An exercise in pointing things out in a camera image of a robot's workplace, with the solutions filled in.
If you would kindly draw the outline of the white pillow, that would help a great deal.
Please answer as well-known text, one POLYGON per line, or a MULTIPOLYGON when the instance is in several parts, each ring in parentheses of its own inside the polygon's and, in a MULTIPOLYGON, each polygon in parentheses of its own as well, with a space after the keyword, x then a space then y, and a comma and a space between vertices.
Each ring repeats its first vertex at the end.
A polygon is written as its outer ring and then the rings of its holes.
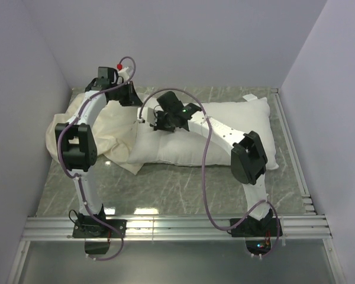
MULTIPOLYGON (((245 133, 256 132, 267 155, 266 169, 279 168, 270 126, 270 106, 267 98, 246 95, 244 102, 204 103, 206 113, 225 125, 245 133)), ((200 166, 206 138, 183 129, 171 133, 154 131, 149 124, 139 124, 129 164, 168 163, 177 166, 200 166)))

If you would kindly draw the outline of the cream pillowcase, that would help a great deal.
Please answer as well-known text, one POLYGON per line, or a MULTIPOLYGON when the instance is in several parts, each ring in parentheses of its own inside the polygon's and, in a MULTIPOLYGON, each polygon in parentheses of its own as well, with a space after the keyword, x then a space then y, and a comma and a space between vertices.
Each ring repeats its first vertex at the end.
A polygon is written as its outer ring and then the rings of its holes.
MULTIPOLYGON (((55 126, 67 122, 80 107, 85 94, 80 93, 71 101, 63 114, 56 114, 46 131, 46 148, 51 157, 58 161, 55 126)), ((117 101, 109 101, 103 108, 92 127, 98 155, 136 175, 142 168, 142 163, 129 164, 128 159, 135 145, 137 135, 136 106, 121 106, 117 101)))

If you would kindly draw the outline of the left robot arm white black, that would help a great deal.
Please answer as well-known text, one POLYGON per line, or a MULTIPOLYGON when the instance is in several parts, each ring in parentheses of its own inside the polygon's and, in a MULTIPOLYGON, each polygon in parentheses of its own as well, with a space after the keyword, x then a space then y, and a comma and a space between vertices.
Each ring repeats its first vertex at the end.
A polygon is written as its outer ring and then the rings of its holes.
POLYGON ((121 63, 115 68, 99 67, 98 75, 86 87, 82 102, 65 123, 55 127, 57 157, 67 177, 73 180, 79 201, 73 236, 100 238, 110 231, 95 188, 93 166, 98 149, 93 136, 93 125, 99 113, 110 101, 126 107, 138 107, 132 76, 134 69, 121 63))

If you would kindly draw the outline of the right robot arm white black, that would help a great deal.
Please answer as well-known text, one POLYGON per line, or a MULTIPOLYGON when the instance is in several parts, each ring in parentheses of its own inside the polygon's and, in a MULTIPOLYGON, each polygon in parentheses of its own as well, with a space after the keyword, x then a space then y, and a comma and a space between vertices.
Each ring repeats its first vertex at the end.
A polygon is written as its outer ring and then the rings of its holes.
POLYGON ((254 131, 245 133, 233 129, 211 118, 199 101, 184 105, 172 91, 164 93, 157 101, 161 109, 151 122, 155 130, 172 132, 181 128, 199 134, 206 138, 204 155, 210 143, 214 143, 230 156, 230 170, 244 189, 247 213, 226 230, 239 229, 244 237, 267 237, 271 233, 270 225, 279 225, 279 221, 267 197, 267 154, 260 136, 254 131))

